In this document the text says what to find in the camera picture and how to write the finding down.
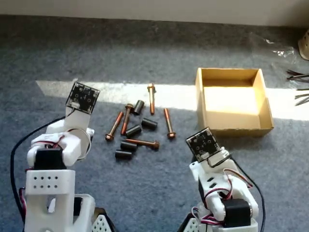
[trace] cardboard box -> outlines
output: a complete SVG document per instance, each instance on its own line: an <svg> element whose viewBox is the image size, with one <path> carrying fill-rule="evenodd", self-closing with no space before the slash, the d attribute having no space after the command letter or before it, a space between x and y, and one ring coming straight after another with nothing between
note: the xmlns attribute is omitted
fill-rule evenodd
<svg viewBox="0 0 309 232"><path fill-rule="evenodd" d="M197 115L218 136L263 136L274 128L261 69L197 70Z"/></svg>

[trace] plastic bag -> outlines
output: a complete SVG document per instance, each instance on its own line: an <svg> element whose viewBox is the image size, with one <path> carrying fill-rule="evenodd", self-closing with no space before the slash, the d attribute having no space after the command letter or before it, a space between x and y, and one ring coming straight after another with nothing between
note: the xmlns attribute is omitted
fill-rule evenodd
<svg viewBox="0 0 309 232"><path fill-rule="evenodd" d="M272 42L252 32L249 34L249 41L254 58L258 58L267 63L290 65L296 63L295 49L291 46L284 46Z"/></svg>

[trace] black cylinder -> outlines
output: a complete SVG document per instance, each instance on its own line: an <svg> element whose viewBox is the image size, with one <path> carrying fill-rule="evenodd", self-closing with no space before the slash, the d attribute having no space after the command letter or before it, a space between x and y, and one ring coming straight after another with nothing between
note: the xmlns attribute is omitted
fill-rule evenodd
<svg viewBox="0 0 309 232"><path fill-rule="evenodd" d="M122 141L120 144L120 148L127 151L136 151L137 150L137 144L129 143L126 141Z"/></svg>
<svg viewBox="0 0 309 232"><path fill-rule="evenodd" d="M133 111L133 114L134 115L140 115L141 113L141 110L143 109L144 107L144 102L142 100L138 100L135 107L134 107L134 111Z"/></svg>
<svg viewBox="0 0 309 232"><path fill-rule="evenodd" d="M121 160L130 160L132 159L133 155L130 151L123 151L123 150L116 150L115 151L115 158Z"/></svg>
<svg viewBox="0 0 309 232"><path fill-rule="evenodd" d="M141 126L140 125L136 125L134 127L131 127L130 129L126 130L126 136L128 138L134 136L134 135L137 135L141 133Z"/></svg>
<svg viewBox="0 0 309 232"><path fill-rule="evenodd" d="M158 123L155 122L155 121L152 121L150 119L147 119L147 118L143 118L143 120L141 121L141 125L144 127L144 128L149 128L151 130L155 130L158 126Z"/></svg>

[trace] copper bolt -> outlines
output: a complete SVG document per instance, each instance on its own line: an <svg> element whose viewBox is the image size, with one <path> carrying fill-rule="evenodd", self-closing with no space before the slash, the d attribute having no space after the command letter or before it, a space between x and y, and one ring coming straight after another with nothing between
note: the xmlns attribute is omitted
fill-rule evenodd
<svg viewBox="0 0 309 232"><path fill-rule="evenodd" d="M133 105L128 103L126 105L125 120L124 120L124 123L122 124L121 132L120 132L121 135L126 134L126 128L127 128L128 122L129 122L129 115L130 115L130 112L132 111L132 109L133 109Z"/></svg>
<svg viewBox="0 0 309 232"><path fill-rule="evenodd" d="M176 137L176 132L173 132L173 128L172 128L172 124L170 122L170 118L169 118L169 110L167 108L163 109L164 111L164 116L166 119L166 125L168 126L168 138L169 139L173 139Z"/></svg>
<svg viewBox="0 0 309 232"><path fill-rule="evenodd" d="M154 142L149 142L149 141L144 141L144 140L139 140L139 139L126 139L127 142L141 145L141 146L148 146L153 150L157 150L160 147L160 143L155 140Z"/></svg>
<svg viewBox="0 0 309 232"><path fill-rule="evenodd" d="M155 114L155 85L153 83L148 85L148 92L149 92L149 101L150 101L150 113L152 115Z"/></svg>
<svg viewBox="0 0 309 232"><path fill-rule="evenodd" d="M106 141L112 141L114 139L115 130L118 127L118 125L119 125L123 115L124 115L124 113L122 111L119 112L119 114L117 116L117 119L116 119L116 121L114 122L114 124L113 124L113 126L111 128L111 131L108 134L105 135Z"/></svg>

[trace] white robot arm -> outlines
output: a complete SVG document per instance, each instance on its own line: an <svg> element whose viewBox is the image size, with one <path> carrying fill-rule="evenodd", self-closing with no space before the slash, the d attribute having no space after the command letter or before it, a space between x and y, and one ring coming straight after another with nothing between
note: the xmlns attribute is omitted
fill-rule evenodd
<svg viewBox="0 0 309 232"><path fill-rule="evenodd" d="M104 214L95 217L93 225L95 200L88 194L75 194L75 171L67 169L84 159L91 148L94 130L88 124L98 95L99 90L75 82L65 119L51 124L45 134L31 141L25 232L113 231Z"/></svg>
<svg viewBox="0 0 309 232"><path fill-rule="evenodd" d="M187 140L197 161L190 164L202 202L178 231L257 232L259 208L230 154L219 147L209 128Z"/></svg>

